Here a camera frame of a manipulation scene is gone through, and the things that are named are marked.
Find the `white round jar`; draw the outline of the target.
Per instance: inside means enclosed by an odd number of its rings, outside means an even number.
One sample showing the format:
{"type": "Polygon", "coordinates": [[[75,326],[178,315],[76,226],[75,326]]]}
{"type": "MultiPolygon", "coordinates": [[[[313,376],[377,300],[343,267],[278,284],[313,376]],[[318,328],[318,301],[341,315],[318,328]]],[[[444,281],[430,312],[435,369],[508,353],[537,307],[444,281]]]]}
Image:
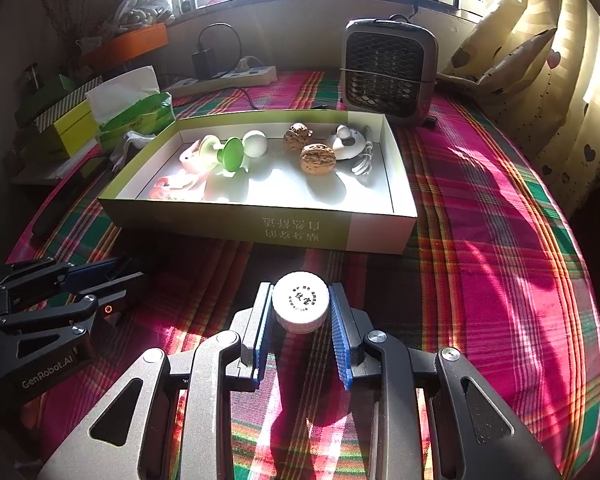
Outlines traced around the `white round jar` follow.
{"type": "Polygon", "coordinates": [[[291,272],[275,283],[272,305],[277,321],[286,332],[313,333],[327,318],[329,290],[326,283],[313,273],[291,272]]]}

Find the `crumpled white tissue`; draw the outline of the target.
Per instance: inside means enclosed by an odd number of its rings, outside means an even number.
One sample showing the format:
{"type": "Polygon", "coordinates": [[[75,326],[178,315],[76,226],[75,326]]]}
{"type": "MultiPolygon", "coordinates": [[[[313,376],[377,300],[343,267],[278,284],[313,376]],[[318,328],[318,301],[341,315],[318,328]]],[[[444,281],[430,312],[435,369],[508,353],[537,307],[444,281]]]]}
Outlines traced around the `crumpled white tissue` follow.
{"type": "Polygon", "coordinates": [[[118,174],[155,137],[154,134],[141,134],[136,131],[125,133],[109,157],[112,171],[118,174]]]}

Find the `green white cardboard box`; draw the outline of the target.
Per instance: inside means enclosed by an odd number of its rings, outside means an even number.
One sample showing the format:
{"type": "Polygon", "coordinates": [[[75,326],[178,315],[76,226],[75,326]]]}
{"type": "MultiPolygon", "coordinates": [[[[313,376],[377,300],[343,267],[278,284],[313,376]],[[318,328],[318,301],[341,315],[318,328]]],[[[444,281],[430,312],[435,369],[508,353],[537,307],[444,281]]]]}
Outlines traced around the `green white cardboard box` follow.
{"type": "Polygon", "coordinates": [[[416,226],[417,211],[396,137],[385,116],[345,110],[260,110],[178,119],[129,162],[99,196],[119,228],[160,230],[284,246],[400,254],[416,226]],[[318,140],[339,125],[373,143],[373,168],[352,174],[338,162],[326,176],[302,171],[283,135],[302,122],[318,140]],[[225,142],[260,130],[268,138],[262,157],[228,172],[215,166],[202,177],[204,196],[191,202],[150,200],[161,178],[187,174],[178,158],[205,136],[225,142]]]}

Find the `yellow-green box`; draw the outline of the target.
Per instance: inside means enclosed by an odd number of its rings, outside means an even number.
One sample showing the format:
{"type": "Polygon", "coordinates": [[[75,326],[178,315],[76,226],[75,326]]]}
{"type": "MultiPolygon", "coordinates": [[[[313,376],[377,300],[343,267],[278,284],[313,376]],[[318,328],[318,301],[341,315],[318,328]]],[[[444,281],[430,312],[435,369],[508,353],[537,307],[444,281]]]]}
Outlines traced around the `yellow-green box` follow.
{"type": "Polygon", "coordinates": [[[27,165],[67,160],[93,139],[98,130],[87,100],[57,118],[52,110],[46,110],[31,126],[35,134],[22,150],[27,165]]]}

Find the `green white spool massager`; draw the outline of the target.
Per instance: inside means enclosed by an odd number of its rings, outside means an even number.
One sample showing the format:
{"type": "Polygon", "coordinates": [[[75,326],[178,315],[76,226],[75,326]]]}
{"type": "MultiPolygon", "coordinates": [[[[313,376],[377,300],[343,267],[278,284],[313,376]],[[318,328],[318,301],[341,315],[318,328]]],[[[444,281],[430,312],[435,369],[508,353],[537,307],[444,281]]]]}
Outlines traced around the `green white spool massager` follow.
{"type": "Polygon", "coordinates": [[[199,157],[206,169],[220,165],[228,172],[236,172],[242,166],[244,156],[244,144],[237,136],[225,142],[217,136],[205,136],[199,148],[199,157]]]}

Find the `dark green box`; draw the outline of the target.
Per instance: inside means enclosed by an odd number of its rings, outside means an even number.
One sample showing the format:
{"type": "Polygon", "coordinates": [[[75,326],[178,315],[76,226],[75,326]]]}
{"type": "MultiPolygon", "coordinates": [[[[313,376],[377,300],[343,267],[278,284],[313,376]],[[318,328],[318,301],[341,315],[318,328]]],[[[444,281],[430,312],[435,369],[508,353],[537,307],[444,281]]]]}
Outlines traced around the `dark green box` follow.
{"type": "Polygon", "coordinates": [[[74,81],[58,74],[50,78],[42,88],[25,99],[15,111],[15,122],[19,128],[29,125],[33,119],[40,116],[51,106],[68,96],[76,88],[74,81]]]}

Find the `green tissue pack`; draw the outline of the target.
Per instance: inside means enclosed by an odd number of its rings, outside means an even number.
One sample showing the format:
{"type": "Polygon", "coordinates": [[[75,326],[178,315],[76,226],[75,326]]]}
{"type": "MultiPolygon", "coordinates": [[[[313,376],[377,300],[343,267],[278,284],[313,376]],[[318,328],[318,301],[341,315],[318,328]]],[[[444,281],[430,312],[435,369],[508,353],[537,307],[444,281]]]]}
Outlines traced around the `green tissue pack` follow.
{"type": "Polygon", "coordinates": [[[112,152],[125,133],[154,136],[175,120],[172,96],[160,90],[152,65],[103,82],[86,92],[86,100],[104,153],[112,152]]]}

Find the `white cable clip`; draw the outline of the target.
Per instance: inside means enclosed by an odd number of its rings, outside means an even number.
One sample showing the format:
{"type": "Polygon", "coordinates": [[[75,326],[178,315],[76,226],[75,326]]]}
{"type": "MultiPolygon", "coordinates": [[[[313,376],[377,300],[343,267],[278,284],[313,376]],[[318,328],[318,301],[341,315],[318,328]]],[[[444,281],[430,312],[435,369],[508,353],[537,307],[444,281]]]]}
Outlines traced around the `white cable clip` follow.
{"type": "Polygon", "coordinates": [[[355,140],[353,147],[355,148],[355,156],[352,158],[353,165],[351,168],[352,174],[355,177],[364,177],[370,173],[373,168],[373,143],[366,139],[363,133],[358,130],[352,130],[352,139],[355,140]]]}

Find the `white power strip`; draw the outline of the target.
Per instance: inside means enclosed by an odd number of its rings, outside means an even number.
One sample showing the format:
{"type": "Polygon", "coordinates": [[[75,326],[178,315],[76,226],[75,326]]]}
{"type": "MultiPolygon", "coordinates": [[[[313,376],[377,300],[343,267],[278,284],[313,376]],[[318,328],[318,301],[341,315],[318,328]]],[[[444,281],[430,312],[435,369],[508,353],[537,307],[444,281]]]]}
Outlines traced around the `white power strip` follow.
{"type": "Polygon", "coordinates": [[[198,80],[195,78],[185,78],[174,82],[170,87],[166,87],[174,98],[184,98],[184,96],[198,96],[228,88],[240,87],[251,88],[267,86],[277,80],[277,70],[275,66],[262,66],[250,68],[245,72],[230,73],[220,78],[209,80],[198,80]]]}

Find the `brown walnut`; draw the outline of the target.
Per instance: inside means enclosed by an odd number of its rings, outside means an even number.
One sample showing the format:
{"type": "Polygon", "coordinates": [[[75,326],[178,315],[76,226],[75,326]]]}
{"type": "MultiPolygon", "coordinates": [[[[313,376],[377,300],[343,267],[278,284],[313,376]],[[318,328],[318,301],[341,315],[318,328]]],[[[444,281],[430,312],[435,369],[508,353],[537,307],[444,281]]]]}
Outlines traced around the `brown walnut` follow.
{"type": "Polygon", "coordinates": [[[312,142],[313,131],[302,122],[292,124],[283,136],[283,147],[287,151],[300,153],[312,142]]]}
{"type": "Polygon", "coordinates": [[[310,176],[329,174],[336,162],[334,150],[323,143],[308,144],[300,152],[300,167],[310,176]]]}

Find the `white egg-shaped case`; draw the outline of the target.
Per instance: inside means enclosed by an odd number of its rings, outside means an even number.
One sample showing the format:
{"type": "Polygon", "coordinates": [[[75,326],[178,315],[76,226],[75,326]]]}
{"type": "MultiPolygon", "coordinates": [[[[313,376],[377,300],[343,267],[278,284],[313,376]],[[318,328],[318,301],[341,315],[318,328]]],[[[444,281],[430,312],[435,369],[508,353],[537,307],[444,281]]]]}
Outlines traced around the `white egg-shaped case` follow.
{"type": "Polygon", "coordinates": [[[349,160],[358,157],[365,150],[366,139],[355,128],[339,125],[336,132],[326,139],[325,144],[332,149],[337,160],[349,160]]]}

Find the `cream heart curtain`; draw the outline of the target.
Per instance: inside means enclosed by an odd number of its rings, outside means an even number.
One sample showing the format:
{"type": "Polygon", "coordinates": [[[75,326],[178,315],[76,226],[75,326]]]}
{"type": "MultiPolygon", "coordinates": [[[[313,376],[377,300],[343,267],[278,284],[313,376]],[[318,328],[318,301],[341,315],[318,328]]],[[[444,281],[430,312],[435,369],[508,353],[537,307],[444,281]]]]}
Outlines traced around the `cream heart curtain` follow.
{"type": "Polygon", "coordinates": [[[588,0],[493,0],[439,79],[507,134],[567,216],[600,185],[600,16],[588,0]]]}

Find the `striped box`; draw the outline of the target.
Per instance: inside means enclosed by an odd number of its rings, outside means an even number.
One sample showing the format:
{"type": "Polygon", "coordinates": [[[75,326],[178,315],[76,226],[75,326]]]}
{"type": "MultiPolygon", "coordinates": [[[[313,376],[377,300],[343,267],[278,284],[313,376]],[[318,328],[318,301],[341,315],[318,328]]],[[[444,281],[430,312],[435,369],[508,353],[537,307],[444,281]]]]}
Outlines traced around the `striped box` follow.
{"type": "Polygon", "coordinates": [[[86,102],[86,94],[100,84],[102,76],[97,76],[52,105],[35,118],[33,123],[36,130],[43,132],[48,128],[55,128],[58,132],[64,132],[79,119],[90,114],[91,107],[86,102]]]}

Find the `plastic bags on shelf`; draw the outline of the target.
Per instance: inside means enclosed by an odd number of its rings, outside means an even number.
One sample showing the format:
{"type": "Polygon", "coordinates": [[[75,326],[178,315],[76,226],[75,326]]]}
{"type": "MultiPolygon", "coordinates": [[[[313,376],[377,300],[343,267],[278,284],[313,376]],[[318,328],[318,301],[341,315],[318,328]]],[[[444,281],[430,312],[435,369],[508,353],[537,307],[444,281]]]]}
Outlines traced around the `plastic bags on shelf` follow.
{"type": "Polygon", "coordinates": [[[76,45],[86,55],[127,32],[174,20],[172,0],[122,0],[111,18],[106,18],[90,36],[77,39],[76,45]]]}

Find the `grey mini fan heater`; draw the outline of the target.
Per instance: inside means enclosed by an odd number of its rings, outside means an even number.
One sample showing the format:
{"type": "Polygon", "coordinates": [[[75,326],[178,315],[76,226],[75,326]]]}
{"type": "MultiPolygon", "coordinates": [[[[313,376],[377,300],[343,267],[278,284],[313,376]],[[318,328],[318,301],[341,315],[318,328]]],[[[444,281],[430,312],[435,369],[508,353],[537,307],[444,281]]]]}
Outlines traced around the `grey mini fan heater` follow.
{"type": "Polygon", "coordinates": [[[429,116],[438,56],[437,38],[425,27],[380,18],[352,20],[342,40],[342,102],[349,110],[419,126],[429,116]]]}

